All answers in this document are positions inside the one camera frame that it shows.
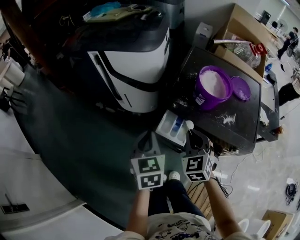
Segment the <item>wooden pallet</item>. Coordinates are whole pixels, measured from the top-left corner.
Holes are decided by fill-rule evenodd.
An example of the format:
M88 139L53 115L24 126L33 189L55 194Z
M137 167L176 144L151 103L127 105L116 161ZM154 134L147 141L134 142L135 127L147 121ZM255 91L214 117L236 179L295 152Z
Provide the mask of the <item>wooden pallet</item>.
M193 182L187 185L186 190L193 204L199 208L207 220L210 220L212 211L204 183L199 184L199 182Z

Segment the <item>purple lid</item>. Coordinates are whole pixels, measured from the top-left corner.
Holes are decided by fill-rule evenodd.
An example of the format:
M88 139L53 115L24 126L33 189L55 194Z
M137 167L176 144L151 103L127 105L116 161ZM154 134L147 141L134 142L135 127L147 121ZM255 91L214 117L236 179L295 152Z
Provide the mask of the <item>purple lid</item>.
M251 97L251 90L248 83L241 77L232 77L233 93L241 100L248 101Z

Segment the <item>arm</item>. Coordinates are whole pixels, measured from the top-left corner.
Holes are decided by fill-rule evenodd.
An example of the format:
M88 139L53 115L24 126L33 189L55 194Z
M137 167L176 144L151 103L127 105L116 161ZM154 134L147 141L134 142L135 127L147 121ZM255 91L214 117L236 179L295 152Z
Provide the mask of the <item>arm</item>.
M148 227L149 190L139 190L130 212L126 231L131 231L146 237Z
M217 181L210 179L204 184L210 199L212 214L222 238L225 239L233 233L242 232Z

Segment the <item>fan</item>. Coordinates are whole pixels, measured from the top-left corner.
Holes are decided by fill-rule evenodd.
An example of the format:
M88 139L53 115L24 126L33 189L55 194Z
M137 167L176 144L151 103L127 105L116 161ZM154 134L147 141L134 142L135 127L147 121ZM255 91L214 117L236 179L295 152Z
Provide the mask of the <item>fan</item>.
M281 30L282 33L284 33L284 32L287 31L288 26L287 26L287 23L286 23L285 20L280 19L277 23L278 23L278 26L279 26L277 32L278 32L279 30Z

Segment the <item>blue item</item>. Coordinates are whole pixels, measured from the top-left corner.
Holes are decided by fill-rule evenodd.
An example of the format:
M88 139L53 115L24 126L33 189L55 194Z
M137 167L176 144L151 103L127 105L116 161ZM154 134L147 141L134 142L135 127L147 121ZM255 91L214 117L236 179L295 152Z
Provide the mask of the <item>blue item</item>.
M98 5L98 6L94 7L91 10L90 15L92 17L99 16L102 13L106 13L110 10L120 8L120 7L121 7L121 4L119 2L107 2L105 4Z
M265 71L266 73L269 73L269 72L271 71L272 66L273 66L273 63L269 63L269 64L266 66L266 68L264 69L264 71Z

